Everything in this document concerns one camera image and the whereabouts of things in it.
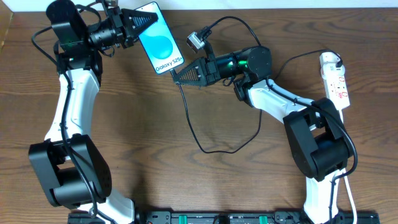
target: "robotic hand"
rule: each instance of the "robotic hand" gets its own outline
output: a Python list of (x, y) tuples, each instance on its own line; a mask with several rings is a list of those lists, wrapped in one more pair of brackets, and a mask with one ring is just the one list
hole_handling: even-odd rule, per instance
[[(120, 9), (115, 0), (97, 0), (90, 6), (96, 3), (104, 7), (104, 21), (88, 6), (74, 5), (71, 0), (54, 1), (46, 11), (51, 27), (32, 37), (33, 44), (56, 64), (61, 89), (50, 131), (44, 142), (30, 146), (29, 159), (54, 207), (78, 208), (88, 211), (91, 218), (98, 214), (107, 222), (131, 223), (138, 214), (132, 200), (112, 189), (109, 167), (90, 139), (91, 116), (103, 72), (100, 53), (112, 57), (114, 51), (106, 54), (105, 50), (113, 45), (124, 49), (133, 46), (158, 17), (156, 13)], [(99, 22), (87, 26), (77, 9), (96, 14)], [(56, 61), (34, 40), (49, 29), (59, 39), (54, 46)], [(67, 159), (75, 166), (60, 169), (58, 165)]]
[[(336, 103), (328, 98), (318, 101), (301, 98), (277, 86), (269, 78), (272, 73), (271, 52), (260, 44), (215, 57), (211, 44), (207, 41), (213, 26), (214, 24), (188, 36), (188, 45), (196, 53), (204, 49), (206, 57), (196, 59), (179, 73), (173, 72), (174, 82), (178, 85), (209, 86), (224, 79), (224, 86), (233, 83), (239, 101), (263, 110), (283, 123), (294, 161), (307, 177), (304, 211), (314, 223), (330, 221), (338, 213), (337, 188), (334, 185), (338, 184), (340, 177), (352, 173), (358, 161), (352, 140), (340, 120)], [(341, 57), (331, 50), (323, 51), (326, 53), (322, 54), (321, 63), (327, 66), (323, 68), (322, 76), (325, 78), (326, 73), (330, 74), (334, 68), (340, 77), (344, 77), (345, 68)], [(325, 128), (325, 132), (313, 137), (311, 131), (316, 128)], [(347, 160), (351, 156), (354, 156), (354, 166), (345, 173)]]

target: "white cable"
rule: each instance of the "white cable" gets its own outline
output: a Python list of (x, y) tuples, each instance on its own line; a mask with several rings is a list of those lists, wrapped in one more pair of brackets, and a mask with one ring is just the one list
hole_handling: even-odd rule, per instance
[[(338, 111), (340, 114), (340, 118), (341, 118), (341, 122), (343, 123), (343, 111), (339, 110)], [(347, 188), (347, 194), (348, 194), (348, 198), (349, 198), (349, 203), (351, 204), (351, 209), (353, 210), (353, 224), (356, 224), (356, 221), (358, 219), (357, 214), (356, 214), (356, 208), (355, 208), (355, 203), (354, 203), (354, 198), (353, 198), (353, 193), (351, 192), (351, 188), (349, 187), (349, 183), (348, 183), (348, 177), (345, 176), (344, 177), (344, 183), (346, 184), (346, 188)]]

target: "wood grain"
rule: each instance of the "wood grain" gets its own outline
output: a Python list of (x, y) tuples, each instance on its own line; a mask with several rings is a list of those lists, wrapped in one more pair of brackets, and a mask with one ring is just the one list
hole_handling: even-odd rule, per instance
[[(273, 56), (277, 71), (288, 58), (324, 47), (341, 54), (351, 106), (345, 126), (359, 154), (350, 185), (358, 210), (395, 223), (398, 207), (398, 9), (284, 9), (165, 11), (186, 64), (193, 30), (221, 16), (241, 17)], [(59, 95), (54, 66), (30, 42), (49, 25), (44, 13), (16, 13), (0, 54), (0, 223), (65, 223), (68, 210), (47, 202), (30, 166), (30, 144), (50, 127)], [(51, 51), (56, 36), (38, 43)], [(217, 55), (255, 44), (225, 20), (210, 37)], [(278, 80), (310, 98), (324, 96), (319, 61), (291, 62)], [(268, 114), (258, 137), (234, 155), (200, 152), (189, 131), (178, 88), (155, 75), (139, 43), (104, 58), (92, 138), (111, 168), (113, 185), (141, 207), (174, 210), (264, 211), (301, 208), (305, 178), (290, 155), (283, 125)], [(257, 128), (258, 111), (220, 84), (184, 87), (192, 124), (207, 150), (234, 149)], [(338, 205), (351, 210), (341, 184)]]

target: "phone screen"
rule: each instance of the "phone screen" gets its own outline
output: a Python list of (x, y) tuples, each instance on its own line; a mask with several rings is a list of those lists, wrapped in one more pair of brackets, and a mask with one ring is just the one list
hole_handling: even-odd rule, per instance
[(144, 50), (154, 67), (161, 74), (184, 63), (184, 58), (167, 26), (156, 2), (142, 6), (138, 11), (155, 12), (158, 20), (139, 35)]

